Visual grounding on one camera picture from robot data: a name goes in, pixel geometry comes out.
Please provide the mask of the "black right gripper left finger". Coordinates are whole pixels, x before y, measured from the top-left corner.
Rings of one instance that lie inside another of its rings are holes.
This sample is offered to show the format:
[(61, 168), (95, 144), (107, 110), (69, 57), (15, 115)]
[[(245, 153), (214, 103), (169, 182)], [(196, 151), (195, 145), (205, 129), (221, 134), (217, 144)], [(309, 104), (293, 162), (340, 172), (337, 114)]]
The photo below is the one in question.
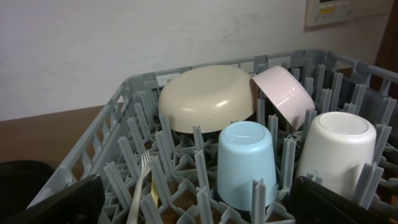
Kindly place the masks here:
[(97, 223), (104, 201), (101, 176), (91, 174), (2, 222), (3, 224)]

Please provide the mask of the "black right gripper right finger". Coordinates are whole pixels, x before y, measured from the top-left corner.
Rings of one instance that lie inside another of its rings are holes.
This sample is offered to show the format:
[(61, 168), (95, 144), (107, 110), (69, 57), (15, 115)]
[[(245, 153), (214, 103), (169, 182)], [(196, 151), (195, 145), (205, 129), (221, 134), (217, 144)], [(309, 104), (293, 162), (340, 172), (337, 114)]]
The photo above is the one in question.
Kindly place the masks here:
[(292, 184), (288, 199), (289, 212), (296, 223), (310, 224), (391, 224), (326, 187), (299, 176)]

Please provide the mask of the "white cup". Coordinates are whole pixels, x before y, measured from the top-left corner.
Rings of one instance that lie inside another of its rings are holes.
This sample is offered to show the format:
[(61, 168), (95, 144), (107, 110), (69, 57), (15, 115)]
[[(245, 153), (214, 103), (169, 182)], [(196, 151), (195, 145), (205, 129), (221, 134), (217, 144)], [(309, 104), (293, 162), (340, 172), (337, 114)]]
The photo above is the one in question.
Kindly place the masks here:
[(373, 124), (358, 115), (322, 113), (311, 123), (296, 175), (316, 174), (322, 186), (351, 199), (364, 165), (373, 161), (376, 137)]

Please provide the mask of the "yellow plastic knife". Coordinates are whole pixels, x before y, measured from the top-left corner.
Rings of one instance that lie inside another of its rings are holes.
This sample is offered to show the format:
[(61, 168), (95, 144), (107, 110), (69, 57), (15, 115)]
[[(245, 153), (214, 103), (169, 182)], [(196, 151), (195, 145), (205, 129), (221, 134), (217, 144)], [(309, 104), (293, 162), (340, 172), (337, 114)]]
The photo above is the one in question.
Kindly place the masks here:
[(150, 194), (154, 200), (155, 206), (158, 207), (159, 203), (159, 194), (156, 188), (154, 176), (152, 175), (152, 182), (151, 182), (151, 189), (150, 189)]

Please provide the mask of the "white plastic fork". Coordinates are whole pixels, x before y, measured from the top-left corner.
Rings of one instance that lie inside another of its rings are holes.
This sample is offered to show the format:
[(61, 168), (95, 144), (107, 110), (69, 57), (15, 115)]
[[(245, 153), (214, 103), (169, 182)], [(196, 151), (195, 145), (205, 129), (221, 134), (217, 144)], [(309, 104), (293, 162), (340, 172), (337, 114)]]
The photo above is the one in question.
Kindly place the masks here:
[(139, 202), (141, 198), (141, 191), (143, 181), (150, 173), (150, 153), (146, 150), (141, 156), (141, 174), (134, 189), (134, 195), (131, 202), (130, 211), (127, 217), (127, 224), (136, 224), (139, 216)]

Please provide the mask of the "light blue cup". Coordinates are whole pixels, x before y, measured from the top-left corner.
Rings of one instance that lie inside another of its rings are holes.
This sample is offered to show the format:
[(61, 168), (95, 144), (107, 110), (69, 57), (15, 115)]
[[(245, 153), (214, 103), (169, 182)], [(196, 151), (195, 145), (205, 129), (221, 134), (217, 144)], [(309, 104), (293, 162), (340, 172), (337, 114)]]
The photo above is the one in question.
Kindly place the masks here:
[(230, 124), (219, 135), (217, 192), (228, 205), (250, 211), (253, 180), (264, 181), (269, 206), (277, 193), (272, 135), (256, 122)]

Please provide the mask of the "pink bowl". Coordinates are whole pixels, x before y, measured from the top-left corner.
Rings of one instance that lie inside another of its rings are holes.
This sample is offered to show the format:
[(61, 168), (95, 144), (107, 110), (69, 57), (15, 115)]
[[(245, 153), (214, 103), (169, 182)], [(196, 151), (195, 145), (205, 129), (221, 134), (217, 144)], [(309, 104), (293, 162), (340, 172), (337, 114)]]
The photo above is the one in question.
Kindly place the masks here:
[(304, 124), (307, 110), (315, 109), (306, 89), (281, 66), (271, 67), (252, 79), (295, 131)]

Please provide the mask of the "beige plate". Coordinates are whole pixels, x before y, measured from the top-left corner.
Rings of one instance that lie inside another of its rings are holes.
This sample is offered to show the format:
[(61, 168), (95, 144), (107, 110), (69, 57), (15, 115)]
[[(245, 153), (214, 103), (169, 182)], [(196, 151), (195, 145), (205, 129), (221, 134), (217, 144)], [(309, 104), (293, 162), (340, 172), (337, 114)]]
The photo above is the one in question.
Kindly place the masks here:
[(212, 65), (195, 68), (169, 81), (160, 92), (159, 115), (170, 129), (191, 134), (220, 131), (232, 121), (244, 121), (257, 109), (258, 87), (238, 67)]

